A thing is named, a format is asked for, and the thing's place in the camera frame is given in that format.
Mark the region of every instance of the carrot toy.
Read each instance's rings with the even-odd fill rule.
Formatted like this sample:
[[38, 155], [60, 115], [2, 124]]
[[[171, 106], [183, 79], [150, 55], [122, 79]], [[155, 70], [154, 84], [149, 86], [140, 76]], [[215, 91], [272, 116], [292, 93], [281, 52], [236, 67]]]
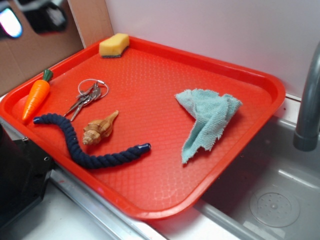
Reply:
[[24, 105], [22, 114], [23, 121], [28, 120], [46, 99], [50, 91], [50, 84], [48, 83], [48, 81], [52, 78], [52, 76], [53, 72], [49, 69], [46, 69], [43, 71], [43, 79], [39, 79], [33, 83], [26, 103]]

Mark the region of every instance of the brown cardboard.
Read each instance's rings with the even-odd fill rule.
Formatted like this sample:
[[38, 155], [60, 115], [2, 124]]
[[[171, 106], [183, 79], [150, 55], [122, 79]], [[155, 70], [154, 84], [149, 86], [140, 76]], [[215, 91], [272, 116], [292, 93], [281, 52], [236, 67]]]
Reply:
[[83, 49], [67, 1], [61, 6], [68, 17], [66, 30], [46, 35], [36, 34], [14, 2], [9, 3], [22, 24], [23, 33], [18, 39], [0, 40], [0, 96]]
[[105, 0], [68, 2], [85, 48], [114, 34]]

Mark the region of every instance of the red tray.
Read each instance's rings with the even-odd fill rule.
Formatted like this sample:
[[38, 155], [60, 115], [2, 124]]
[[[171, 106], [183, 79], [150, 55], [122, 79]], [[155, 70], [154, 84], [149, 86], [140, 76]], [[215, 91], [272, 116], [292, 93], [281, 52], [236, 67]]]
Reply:
[[[81, 148], [89, 155], [105, 155], [151, 143], [151, 151], [139, 160], [105, 169], [84, 169], [71, 160], [57, 126], [23, 123], [27, 95], [42, 74], [9, 92], [0, 103], [0, 115], [57, 163], [134, 218], [166, 218], [192, 206], [285, 98], [285, 89], [274, 76], [134, 37], [130, 37], [130, 47], [120, 58], [101, 58], [98, 50], [96, 43], [51, 68], [50, 94], [36, 115], [63, 115], [75, 102], [81, 81], [102, 80], [109, 86], [108, 95], [84, 107], [72, 122], [79, 140], [90, 121], [104, 119], [115, 110], [119, 115], [109, 138], [96, 146], [81, 143]], [[200, 149], [183, 165], [182, 146], [195, 119], [175, 94], [186, 89], [231, 94], [243, 105], [212, 151]]]

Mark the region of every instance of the sink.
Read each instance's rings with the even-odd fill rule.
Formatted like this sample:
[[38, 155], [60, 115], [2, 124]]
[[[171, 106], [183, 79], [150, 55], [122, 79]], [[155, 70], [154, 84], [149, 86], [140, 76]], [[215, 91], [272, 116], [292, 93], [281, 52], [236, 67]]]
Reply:
[[320, 148], [295, 149], [295, 126], [272, 117], [195, 207], [240, 239], [320, 239]]

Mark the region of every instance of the yellow sponge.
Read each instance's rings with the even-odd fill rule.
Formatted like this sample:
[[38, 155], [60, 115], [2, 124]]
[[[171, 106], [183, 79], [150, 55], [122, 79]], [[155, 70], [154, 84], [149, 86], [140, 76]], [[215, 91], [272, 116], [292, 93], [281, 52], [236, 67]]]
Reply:
[[119, 58], [129, 46], [129, 35], [117, 33], [112, 37], [100, 42], [99, 54], [103, 58]]

